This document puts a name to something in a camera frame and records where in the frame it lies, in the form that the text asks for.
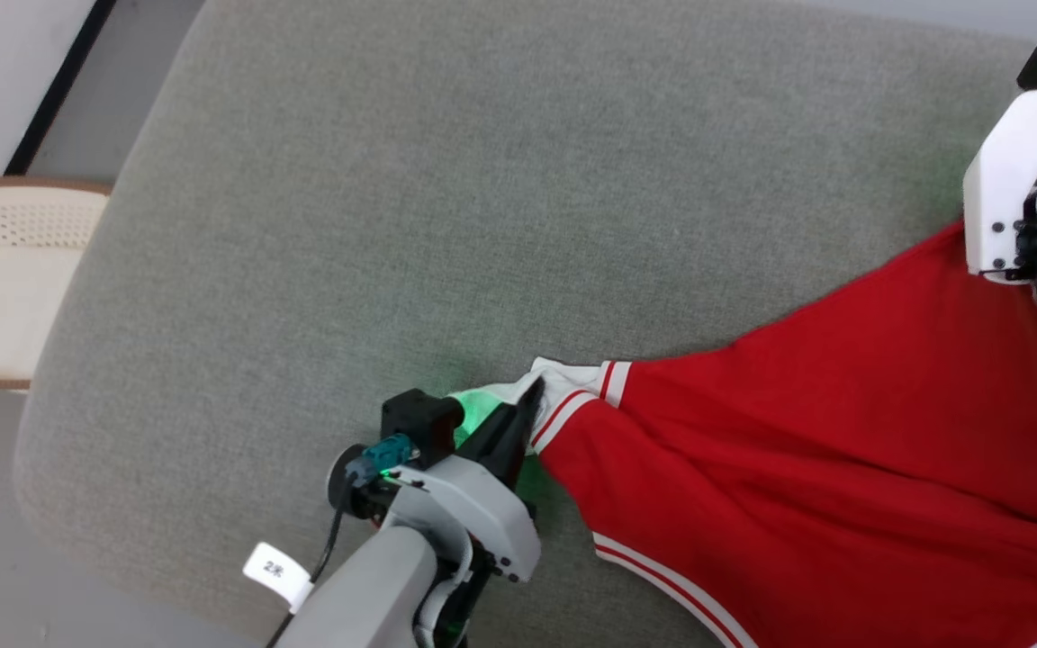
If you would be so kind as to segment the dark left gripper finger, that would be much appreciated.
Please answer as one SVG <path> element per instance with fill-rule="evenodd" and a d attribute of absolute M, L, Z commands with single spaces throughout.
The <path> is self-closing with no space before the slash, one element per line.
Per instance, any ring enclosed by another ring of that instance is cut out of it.
<path fill-rule="evenodd" d="M 469 460 L 521 460 L 534 435 L 534 427 L 542 408 L 544 379 L 522 379 L 516 384 L 493 385 L 474 390 L 461 400 L 465 418 L 478 415 L 489 401 L 495 407 L 482 415 L 478 426 L 465 435 L 460 455 Z"/>
<path fill-rule="evenodd" d="M 510 491 L 516 489 L 524 456 L 534 429 L 535 415 L 523 408 L 499 411 L 491 427 L 487 471 Z"/>

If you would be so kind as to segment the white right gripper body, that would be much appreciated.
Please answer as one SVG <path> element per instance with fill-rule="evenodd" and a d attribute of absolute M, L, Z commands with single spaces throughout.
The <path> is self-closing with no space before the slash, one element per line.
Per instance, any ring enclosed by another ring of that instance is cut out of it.
<path fill-rule="evenodd" d="M 998 284 L 1032 280 L 1014 226 L 1037 217 L 1037 90 L 1011 102 L 968 165 L 963 216 L 971 274 Z"/>

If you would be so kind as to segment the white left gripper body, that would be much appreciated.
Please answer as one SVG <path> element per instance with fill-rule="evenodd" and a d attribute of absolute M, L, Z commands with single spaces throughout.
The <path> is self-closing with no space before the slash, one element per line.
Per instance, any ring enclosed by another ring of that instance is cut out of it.
<path fill-rule="evenodd" d="M 542 543 L 527 506 L 485 467 L 449 456 L 426 471 L 396 468 L 398 492 L 388 525 L 419 530 L 437 553 L 469 565 L 470 540 L 492 554 L 503 577 L 526 583 L 542 557 Z"/>

